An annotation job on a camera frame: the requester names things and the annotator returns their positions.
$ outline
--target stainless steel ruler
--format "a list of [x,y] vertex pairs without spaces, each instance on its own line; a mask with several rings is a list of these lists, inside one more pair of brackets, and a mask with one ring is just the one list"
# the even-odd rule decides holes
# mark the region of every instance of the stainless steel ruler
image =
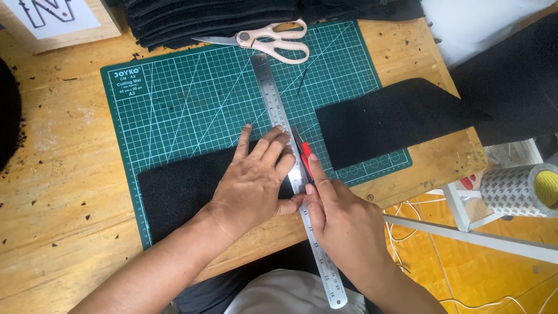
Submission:
[[[299,150],[296,148],[291,126],[288,124],[285,108],[283,107],[283,102],[279,96],[277,84],[275,83],[275,78],[271,72],[271,67],[267,61],[266,54],[261,53],[252,55],[250,57],[250,61],[252,63],[252,68],[254,69],[256,79],[258,80],[259,90],[262,92],[263,102],[266,105],[271,125],[276,126],[280,124],[283,126],[283,130],[288,131],[291,134],[291,140],[288,144],[293,148],[293,153],[296,157],[295,166],[288,173],[292,190],[295,194],[304,192],[306,183],[309,181],[306,177],[305,170],[302,168],[303,166]],[[318,269],[320,271],[321,281],[324,284],[329,306],[331,308],[341,308],[347,303],[347,295],[345,294],[345,288],[343,287],[343,283],[339,277],[337,266],[335,266],[331,258],[329,258],[321,245],[316,241],[316,238],[312,233],[312,224],[310,223],[310,217],[308,216],[306,204],[303,204],[299,211],[304,223],[304,228],[306,229],[306,234],[310,240],[310,245],[312,246],[314,259],[316,260],[316,264],[318,265]]]

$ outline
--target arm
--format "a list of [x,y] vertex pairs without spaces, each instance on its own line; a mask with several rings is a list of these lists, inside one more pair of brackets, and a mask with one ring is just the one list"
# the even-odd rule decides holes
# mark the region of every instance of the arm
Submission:
[[446,314],[393,262],[380,208],[355,196],[342,181],[330,181],[316,155],[310,155],[309,166],[316,182],[306,185],[312,231],[355,287],[386,314]]
[[294,213],[304,194],[278,200],[295,164],[281,127],[264,134],[248,154],[246,125],[233,161],[213,199],[190,221],[111,275],[70,313],[160,313],[219,254],[274,215]]

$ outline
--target hand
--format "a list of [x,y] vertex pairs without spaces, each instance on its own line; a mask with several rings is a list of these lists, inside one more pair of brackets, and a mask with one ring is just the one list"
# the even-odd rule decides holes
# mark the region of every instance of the hand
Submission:
[[279,187],[295,165],[292,148],[286,146],[291,135],[276,126],[265,133],[248,154],[252,126],[245,125],[233,161],[217,186],[207,210],[219,227],[233,240],[275,215],[296,212],[305,194],[277,199]]
[[335,265],[358,288],[395,264],[386,247],[384,219],[376,204],[330,181],[315,154],[308,160],[316,186],[306,185],[312,232]]

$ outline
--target yellow tape core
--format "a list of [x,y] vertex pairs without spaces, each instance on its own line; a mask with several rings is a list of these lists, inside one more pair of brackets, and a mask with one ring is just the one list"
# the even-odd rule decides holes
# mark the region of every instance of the yellow tape core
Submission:
[[535,193],[546,207],[558,209],[558,174],[545,170],[535,177]]

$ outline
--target adhesive tape roll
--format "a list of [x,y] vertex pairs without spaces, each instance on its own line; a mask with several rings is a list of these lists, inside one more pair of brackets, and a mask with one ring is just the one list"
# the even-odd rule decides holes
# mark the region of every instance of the adhesive tape roll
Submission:
[[558,217],[558,167],[537,164],[488,171],[480,181],[480,194],[496,213]]

